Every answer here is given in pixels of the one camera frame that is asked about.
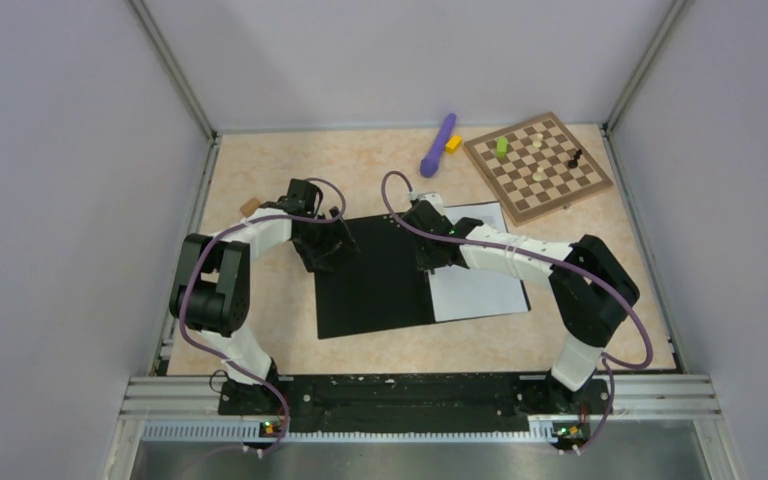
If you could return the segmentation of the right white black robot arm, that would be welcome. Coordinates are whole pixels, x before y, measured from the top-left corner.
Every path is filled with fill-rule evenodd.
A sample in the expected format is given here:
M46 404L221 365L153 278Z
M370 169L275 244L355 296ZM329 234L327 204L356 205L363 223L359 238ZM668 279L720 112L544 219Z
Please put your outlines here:
M413 233L422 270L493 271L547 287L567 331L550 370L547 400L560 412L572 412L586 400L586 384L605 348L640 298L636 283L600 238L546 242L477 218L451 221L435 194L413 198L397 221Z

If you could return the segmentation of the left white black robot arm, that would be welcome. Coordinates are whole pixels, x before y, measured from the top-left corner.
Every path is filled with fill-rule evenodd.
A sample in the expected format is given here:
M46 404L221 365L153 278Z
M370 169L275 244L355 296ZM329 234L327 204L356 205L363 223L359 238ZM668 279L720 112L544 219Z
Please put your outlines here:
M321 212L320 178L292 179L278 200L265 202L238 223L214 234L185 237L169 311L182 339L219 359L228 379L242 388L243 401L268 413L286 399L280 392L274 360L247 324L251 306L251 268L270 249L290 243L309 273L332 274L359 248L344 221L347 206Z

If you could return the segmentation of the white printed paper stack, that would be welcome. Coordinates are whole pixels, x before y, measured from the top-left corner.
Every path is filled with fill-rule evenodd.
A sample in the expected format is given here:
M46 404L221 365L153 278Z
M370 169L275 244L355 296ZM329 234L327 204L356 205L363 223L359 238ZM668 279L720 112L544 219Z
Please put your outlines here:
M428 281L435 323L531 310L523 283L495 271L449 266L429 271Z

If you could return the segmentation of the teal folder black inside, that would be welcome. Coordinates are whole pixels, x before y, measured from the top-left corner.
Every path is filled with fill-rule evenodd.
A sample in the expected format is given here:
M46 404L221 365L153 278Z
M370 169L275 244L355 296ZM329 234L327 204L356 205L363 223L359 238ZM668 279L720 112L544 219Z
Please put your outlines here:
M428 273L416 266L412 235L382 216L350 219L360 253L315 275L321 340L435 323Z

